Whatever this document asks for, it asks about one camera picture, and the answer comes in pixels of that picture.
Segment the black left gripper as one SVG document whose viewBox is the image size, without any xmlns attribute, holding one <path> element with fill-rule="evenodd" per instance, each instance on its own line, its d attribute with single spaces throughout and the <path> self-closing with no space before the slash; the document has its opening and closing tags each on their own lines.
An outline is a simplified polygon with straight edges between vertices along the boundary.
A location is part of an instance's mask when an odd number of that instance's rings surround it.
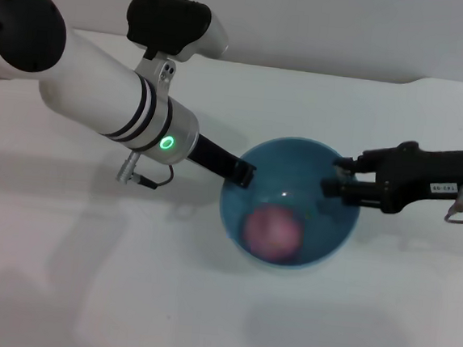
<svg viewBox="0 0 463 347">
<path fill-rule="evenodd" d="M 235 157 L 202 134 L 187 159 L 240 188 L 249 186 L 256 171 L 254 165 Z"/>
</svg>

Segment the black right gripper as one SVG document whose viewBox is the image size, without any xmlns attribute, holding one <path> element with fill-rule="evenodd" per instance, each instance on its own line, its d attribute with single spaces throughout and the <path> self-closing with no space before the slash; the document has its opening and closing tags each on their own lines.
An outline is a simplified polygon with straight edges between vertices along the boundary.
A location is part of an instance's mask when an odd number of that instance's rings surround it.
<svg viewBox="0 0 463 347">
<path fill-rule="evenodd" d="M 339 198 L 344 205 L 377 207 L 399 213 L 422 200 L 457 200 L 463 208 L 463 150 L 427 151 L 417 142 L 394 148 L 367 150 L 357 159 L 340 157 L 333 166 L 338 178 L 373 173 L 374 183 L 327 178 L 321 180 L 325 198 Z"/>
</svg>

